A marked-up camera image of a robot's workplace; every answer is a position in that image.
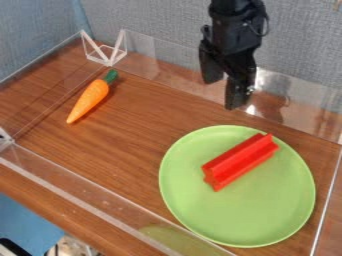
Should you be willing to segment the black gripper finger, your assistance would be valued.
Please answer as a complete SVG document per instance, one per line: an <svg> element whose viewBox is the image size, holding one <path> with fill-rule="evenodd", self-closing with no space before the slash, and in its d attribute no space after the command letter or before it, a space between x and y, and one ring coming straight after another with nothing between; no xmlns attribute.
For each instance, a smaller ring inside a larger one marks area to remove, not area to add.
<svg viewBox="0 0 342 256"><path fill-rule="evenodd" d="M243 106L255 90L255 76L249 75L246 79L227 79L225 107L234 110Z"/></svg>
<svg viewBox="0 0 342 256"><path fill-rule="evenodd" d="M205 41L199 45L199 64L206 84L213 84L223 79L223 69L217 62L215 53Z"/></svg>

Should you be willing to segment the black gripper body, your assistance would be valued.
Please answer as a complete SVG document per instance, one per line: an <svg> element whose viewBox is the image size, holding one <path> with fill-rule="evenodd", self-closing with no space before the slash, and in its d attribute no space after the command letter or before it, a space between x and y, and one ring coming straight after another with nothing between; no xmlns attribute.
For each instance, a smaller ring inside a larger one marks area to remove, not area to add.
<svg viewBox="0 0 342 256"><path fill-rule="evenodd" d="M254 51L261 47L267 14L259 8L245 8L238 13L221 13L210 8L213 25L202 27L203 39L215 53L223 74L234 79L246 79L255 74Z"/></svg>

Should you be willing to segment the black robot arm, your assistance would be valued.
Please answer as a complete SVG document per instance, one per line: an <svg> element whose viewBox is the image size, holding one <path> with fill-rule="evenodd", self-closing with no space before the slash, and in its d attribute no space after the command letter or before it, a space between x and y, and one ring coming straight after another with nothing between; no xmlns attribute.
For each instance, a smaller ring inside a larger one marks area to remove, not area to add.
<svg viewBox="0 0 342 256"><path fill-rule="evenodd" d="M199 44L201 73L206 84L227 75L225 107L243 106L257 77L254 52L269 34L269 15L262 0L211 0L211 25L203 25Z"/></svg>

